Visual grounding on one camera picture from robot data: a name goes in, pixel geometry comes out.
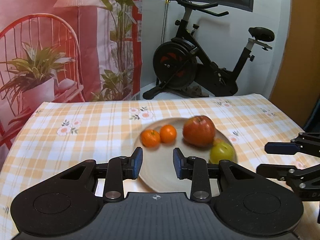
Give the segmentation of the red apple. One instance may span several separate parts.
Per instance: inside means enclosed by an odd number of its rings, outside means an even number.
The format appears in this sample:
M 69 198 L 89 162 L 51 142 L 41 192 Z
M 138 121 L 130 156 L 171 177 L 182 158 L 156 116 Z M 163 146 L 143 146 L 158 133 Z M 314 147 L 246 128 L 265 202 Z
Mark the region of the red apple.
M 216 128 L 209 117 L 198 115 L 184 123 L 182 134 L 187 143 L 197 147 L 207 147 L 214 141 Z

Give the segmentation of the plaid floral tablecloth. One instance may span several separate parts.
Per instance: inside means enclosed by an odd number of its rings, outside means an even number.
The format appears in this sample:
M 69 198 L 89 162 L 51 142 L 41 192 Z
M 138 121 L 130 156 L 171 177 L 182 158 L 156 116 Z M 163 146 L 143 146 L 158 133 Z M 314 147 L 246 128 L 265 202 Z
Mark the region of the plaid floral tablecloth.
M 1 239 L 17 230 L 10 215 L 13 198 L 75 164 L 95 159 L 105 163 L 131 154 L 140 132 L 166 118 L 210 117 L 234 145 L 239 163 L 255 170 L 259 164 L 307 168 L 319 159 L 306 154 L 271 155 L 269 141 L 287 142 L 301 128 L 259 94 L 228 98 L 43 103 L 20 131 L 1 170 Z

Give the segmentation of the green apple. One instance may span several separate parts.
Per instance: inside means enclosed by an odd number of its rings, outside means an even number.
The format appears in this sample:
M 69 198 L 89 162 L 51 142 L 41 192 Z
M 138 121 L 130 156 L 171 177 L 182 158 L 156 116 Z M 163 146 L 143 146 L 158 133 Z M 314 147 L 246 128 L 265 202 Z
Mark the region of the green apple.
M 232 161 L 234 156 L 234 148 L 226 142 L 220 142 L 210 150 L 209 160 L 213 164 L 218 164 L 219 161 L 224 159 Z

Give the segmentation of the beige round plate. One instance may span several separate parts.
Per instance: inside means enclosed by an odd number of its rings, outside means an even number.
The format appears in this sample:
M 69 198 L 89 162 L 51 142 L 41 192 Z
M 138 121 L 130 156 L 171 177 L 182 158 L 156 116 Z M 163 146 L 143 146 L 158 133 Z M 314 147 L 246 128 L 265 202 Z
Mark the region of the beige round plate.
M 186 118 L 167 118 L 145 125 L 142 130 L 153 129 L 160 131 L 164 125 L 172 125 L 176 128 L 176 140 L 170 144 L 159 144 L 155 148 L 145 147 L 140 137 L 135 141 L 134 148 L 143 149 L 143 163 L 139 177 L 154 192 L 185 192 L 190 195 L 191 181 L 179 180 L 173 164 L 173 149 L 178 147 L 185 157 L 196 156 L 209 161 L 211 146 L 196 147 L 188 144 L 183 139 L 183 125 Z

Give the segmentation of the black exercise bike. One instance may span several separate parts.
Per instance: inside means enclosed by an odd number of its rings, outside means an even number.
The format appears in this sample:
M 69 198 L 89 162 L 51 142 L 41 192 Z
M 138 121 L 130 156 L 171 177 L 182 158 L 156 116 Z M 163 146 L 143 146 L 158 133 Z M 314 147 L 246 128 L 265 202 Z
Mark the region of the black exercise bike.
M 220 68 L 211 61 L 205 51 L 194 37 L 194 32 L 187 29 L 189 18 L 193 11 L 222 17 L 229 14 L 211 12 L 218 3 L 194 4 L 189 0 L 175 0 L 183 6 L 185 13 L 181 20 L 176 20 L 178 27 L 175 37 L 161 44 L 153 55 L 153 70 L 159 80 L 159 84 L 143 93 L 145 100 L 154 99 L 163 92 L 172 92 L 185 98 L 204 98 L 209 94 L 214 96 L 233 96 L 238 92 L 236 83 L 245 63 L 253 61 L 252 48 L 255 44 L 263 50 L 272 47 L 274 32 L 263 27 L 250 27 L 248 39 L 234 69 Z

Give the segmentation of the small mandarin orange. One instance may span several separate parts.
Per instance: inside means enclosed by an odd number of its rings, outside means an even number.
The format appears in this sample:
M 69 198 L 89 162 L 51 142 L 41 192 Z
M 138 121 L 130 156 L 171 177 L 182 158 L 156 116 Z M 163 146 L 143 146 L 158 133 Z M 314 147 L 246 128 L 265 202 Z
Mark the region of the small mandarin orange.
M 160 134 L 154 129 L 146 129 L 140 134 L 141 143 L 145 147 L 157 147 L 161 143 Z

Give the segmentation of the pink printed backdrop curtain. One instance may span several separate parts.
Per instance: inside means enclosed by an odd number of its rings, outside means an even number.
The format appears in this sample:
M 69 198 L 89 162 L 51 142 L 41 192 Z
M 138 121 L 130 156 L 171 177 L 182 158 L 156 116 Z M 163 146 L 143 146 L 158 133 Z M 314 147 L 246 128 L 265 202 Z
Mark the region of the pink printed backdrop curtain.
M 44 102 L 140 91 L 142 0 L 1 0 L 1 157 Z

